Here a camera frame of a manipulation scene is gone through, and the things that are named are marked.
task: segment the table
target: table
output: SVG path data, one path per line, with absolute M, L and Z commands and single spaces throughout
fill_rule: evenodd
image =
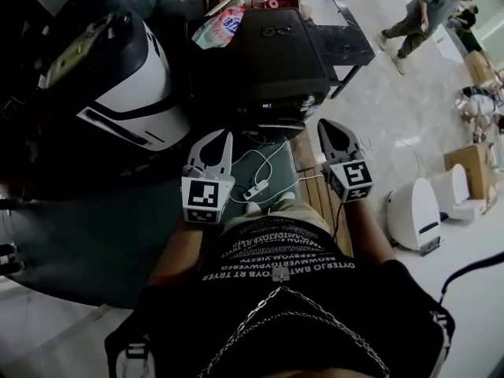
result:
M 233 157 L 257 148 L 250 143 L 236 144 Z M 277 148 L 278 143 L 259 150 L 267 156 Z M 270 161 L 273 174 L 262 200 L 297 178 L 289 144 Z M 232 169 L 236 183 L 249 188 L 262 162 L 259 155 L 248 154 Z M 263 167 L 259 177 L 267 172 Z M 234 197 L 238 194 L 239 189 L 233 191 Z M 11 279 L 69 301 L 134 308 L 180 211 L 179 178 L 121 186 L 73 201 L 28 203 L 13 211 L 12 224 L 4 213 L 4 225 L 28 265 Z M 230 202 L 223 221 L 242 213 L 243 205 Z
M 307 20 L 308 31 L 324 62 L 332 85 L 331 99 L 355 77 L 362 66 L 375 57 L 374 51 L 343 0 L 313 0 L 312 18 Z M 334 66 L 351 66 L 340 80 Z

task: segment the white floor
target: white floor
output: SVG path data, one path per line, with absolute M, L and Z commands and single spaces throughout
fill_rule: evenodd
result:
M 309 135 L 317 158 L 321 153 L 317 120 L 321 117 L 351 128 L 364 148 L 371 145 L 366 154 L 376 184 L 370 201 L 384 225 L 385 198 L 391 191 L 419 176 L 444 171 L 443 154 L 468 142 L 467 127 L 454 103 L 458 91 L 473 83 L 454 45 L 453 49 L 448 46 L 447 54 L 446 47 L 441 49 L 430 38 L 408 57 L 405 76 L 391 61 L 402 39 L 390 41 L 387 52 L 379 50 L 375 35 L 405 16 L 408 0 L 343 1 L 376 57 L 336 99 L 324 102 L 310 120 Z M 420 166 L 415 153 L 399 139 L 414 148 Z

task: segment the person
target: person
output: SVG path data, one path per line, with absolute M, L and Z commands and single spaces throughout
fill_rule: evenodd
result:
M 135 376 L 142 358 L 141 376 L 436 376 L 451 315 L 395 259 L 366 200 L 344 209 L 354 258 L 292 193 L 266 215 L 249 203 L 200 262 L 202 229 L 181 219 L 106 339 L 109 375 Z
M 466 104 L 461 108 L 461 118 L 467 123 L 474 124 L 472 142 L 482 143 L 487 139 L 487 133 L 494 124 L 499 133 L 504 131 L 504 117 L 498 111 L 495 95 L 477 86 L 461 89 Z
M 392 58 L 397 70 L 406 74 L 404 60 L 423 42 L 425 42 L 458 8 L 460 2 L 472 0 L 412 0 L 406 6 L 407 14 L 392 28 L 378 34 L 376 42 L 381 50 L 387 49 L 387 41 L 399 36 L 405 36 L 401 49 Z
M 476 24 L 476 15 L 480 11 L 477 6 L 470 6 L 464 11 L 455 13 L 447 22 L 448 28 L 469 30 Z

